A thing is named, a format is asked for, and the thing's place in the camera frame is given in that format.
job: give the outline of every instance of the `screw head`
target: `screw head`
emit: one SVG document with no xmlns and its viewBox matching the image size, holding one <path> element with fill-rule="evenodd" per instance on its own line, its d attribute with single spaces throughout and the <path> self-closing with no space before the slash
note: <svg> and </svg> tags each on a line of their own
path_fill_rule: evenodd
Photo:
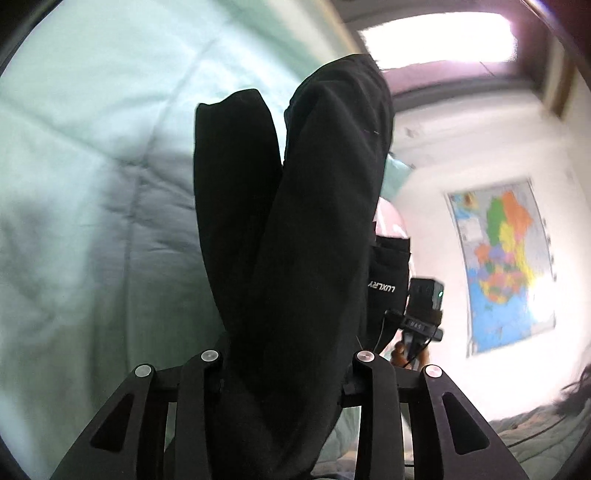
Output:
<svg viewBox="0 0 591 480">
<path fill-rule="evenodd" d="M 362 362 L 369 363 L 369 362 L 372 362 L 374 360 L 375 355 L 372 352 L 369 352 L 367 350 L 363 350 L 362 352 L 359 352 L 357 354 L 357 358 L 359 360 L 361 360 Z"/>
<path fill-rule="evenodd" d="M 150 373 L 152 373 L 152 367 L 149 365 L 140 365 L 138 368 L 135 369 L 136 377 L 147 377 Z"/>
<path fill-rule="evenodd" d="M 220 356 L 215 350 L 206 350 L 201 354 L 201 360 L 204 362 L 213 362 Z"/>
<path fill-rule="evenodd" d="M 425 373 L 429 375 L 429 377 L 439 378 L 443 375 L 443 370 L 441 370 L 441 368 L 437 365 L 427 365 L 425 367 Z"/>
</svg>

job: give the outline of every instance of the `person's hand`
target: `person's hand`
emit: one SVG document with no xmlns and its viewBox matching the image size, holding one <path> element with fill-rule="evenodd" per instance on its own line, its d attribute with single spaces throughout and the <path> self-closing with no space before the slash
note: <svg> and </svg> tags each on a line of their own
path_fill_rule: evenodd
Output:
<svg viewBox="0 0 591 480">
<path fill-rule="evenodd" d="M 405 358 L 406 348 L 404 343 L 398 342 L 394 345 L 392 355 L 390 356 L 390 363 L 395 367 L 404 367 L 406 369 L 412 369 L 411 365 L 407 365 L 408 361 Z M 418 369 L 422 370 L 425 365 L 429 364 L 429 352 L 428 347 L 425 348 L 421 353 L 418 354 Z"/>
</svg>

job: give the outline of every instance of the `black pants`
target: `black pants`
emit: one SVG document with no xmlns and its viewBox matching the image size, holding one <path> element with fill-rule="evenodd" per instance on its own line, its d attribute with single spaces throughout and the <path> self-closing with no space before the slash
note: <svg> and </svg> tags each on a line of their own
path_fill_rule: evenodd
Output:
<svg viewBox="0 0 591 480">
<path fill-rule="evenodd" d="M 197 109 L 197 220 L 229 338 L 223 389 L 207 412 L 214 478 L 308 478 L 340 414 L 367 313 L 393 116 L 364 55 L 322 67 L 297 89 L 283 166 L 256 90 Z"/>
</svg>

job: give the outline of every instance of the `bright window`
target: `bright window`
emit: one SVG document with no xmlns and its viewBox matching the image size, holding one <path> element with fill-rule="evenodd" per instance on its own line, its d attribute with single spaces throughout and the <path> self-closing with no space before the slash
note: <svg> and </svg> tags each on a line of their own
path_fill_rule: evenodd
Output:
<svg viewBox="0 0 591 480">
<path fill-rule="evenodd" d="M 517 39 L 507 19 L 484 12 L 402 18 L 359 32 L 382 70 L 432 61 L 508 61 Z"/>
</svg>

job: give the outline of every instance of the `map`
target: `map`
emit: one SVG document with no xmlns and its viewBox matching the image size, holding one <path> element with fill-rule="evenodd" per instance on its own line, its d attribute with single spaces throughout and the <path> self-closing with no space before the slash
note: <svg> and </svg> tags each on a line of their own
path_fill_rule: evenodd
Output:
<svg viewBox="0 0 591 480">
<path fill-rule="evenodd" d="M 449 195 L 466 263 L 473 355 L 554 328 L 554 277 L 528 181 Z"/>
</svg>

